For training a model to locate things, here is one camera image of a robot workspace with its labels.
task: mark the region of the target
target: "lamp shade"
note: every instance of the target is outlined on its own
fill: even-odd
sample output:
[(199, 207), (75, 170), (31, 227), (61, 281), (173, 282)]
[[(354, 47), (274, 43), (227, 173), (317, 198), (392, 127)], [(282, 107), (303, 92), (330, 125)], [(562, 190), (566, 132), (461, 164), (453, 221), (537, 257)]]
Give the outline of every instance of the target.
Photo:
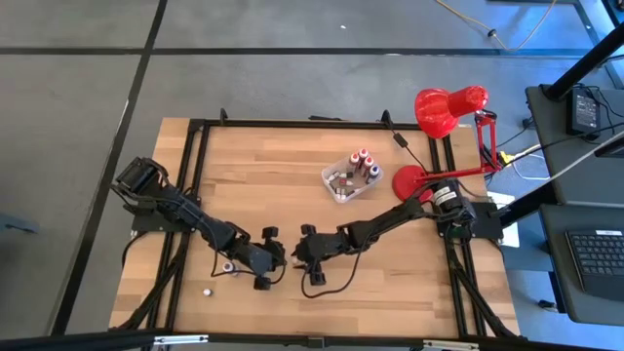
[(418, 93), (413, 108), (416, 121), (429, 137), (446, 137), (459, 124), (459, 117), (482, 110), (488, 103), (484, 87), (471, 86), (450, 93), (425, 89)]

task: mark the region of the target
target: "power adapter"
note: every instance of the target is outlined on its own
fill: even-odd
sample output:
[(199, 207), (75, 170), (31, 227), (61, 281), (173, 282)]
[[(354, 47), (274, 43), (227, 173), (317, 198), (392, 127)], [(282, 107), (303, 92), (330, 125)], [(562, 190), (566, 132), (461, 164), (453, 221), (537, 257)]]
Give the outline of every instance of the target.
[(594, 140), (600, 136), (600, 107), (587, 89), (574, 88), (567, 96), (565, 132), (571, 136), (588, 134), (584, 138)]

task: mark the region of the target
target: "yellow connector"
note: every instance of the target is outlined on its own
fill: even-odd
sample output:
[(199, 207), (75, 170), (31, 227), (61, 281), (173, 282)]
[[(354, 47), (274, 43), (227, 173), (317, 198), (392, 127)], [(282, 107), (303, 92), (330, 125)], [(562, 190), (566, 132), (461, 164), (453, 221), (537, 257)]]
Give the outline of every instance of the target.
[(505, 164), (505, 167), (509, 167), (509, 163), (516, 158), (516, 155), (510, 155), (508, 153), (506, 153), (505, 151), (500, 151), (500, 158), (503, 160), (503, 163)]

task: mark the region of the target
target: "bottle with blue cap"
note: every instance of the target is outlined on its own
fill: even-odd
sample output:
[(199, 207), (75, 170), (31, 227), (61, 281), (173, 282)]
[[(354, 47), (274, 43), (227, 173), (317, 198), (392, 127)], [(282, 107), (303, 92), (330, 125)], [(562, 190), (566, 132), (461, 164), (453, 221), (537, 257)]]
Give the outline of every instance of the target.
[(379, 166), (374, 165), (369, 169), (369, 176), (367, 176), (367, 184), (371, 184), (379, 176)]

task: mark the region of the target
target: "clear plastic container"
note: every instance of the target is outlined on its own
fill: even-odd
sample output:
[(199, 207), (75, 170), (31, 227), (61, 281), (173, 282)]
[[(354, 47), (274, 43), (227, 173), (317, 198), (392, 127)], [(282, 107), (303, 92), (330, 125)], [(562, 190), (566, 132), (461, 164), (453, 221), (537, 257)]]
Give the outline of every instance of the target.
[[(331, 175), (335, 174), (336, 172), (338, 172), (340, 175), (346, 175), (348, 173), (347, 168), (349, 167), (349, 158), (350, 158), (350, 155), (334, 163), (333, 165), (325, 168), (321, 172), (321, 180), (323, 181), (323, 184), (329, 190), (329, 192), (333, 196), (333, 199), (338, 204), (344, 204), (347, 201), (353, 199), (354, 197), (362, 194), (363, 192), (372, 188), (375, 184), (377, 184), (383, 178), (383, 170), (381, 169), (381, 167), (379, 167), (378, 164), (374, 164), (374, 166), (379, 167), (379, 175), (375, 179), (371, 180), (369, 183), (367, 183), (368, 173), (366, 176), (362, 176), (359, 172), (360, 170), (356, 170), (353, 174), (353, 177), (343, 178), (343, 177), (337, 176), (336, 178), (329, 181), (329, 179), (331, 178)], [(349, 181), (352, 182), (352, 185), (340, 184), (341, 179), (345, 179), (345, 182), (349, 182)], [(345, 189), (344, 198), (342, 198), (341, 194), (336, 194), (336, 191), (335, 191), (336, 188)]]

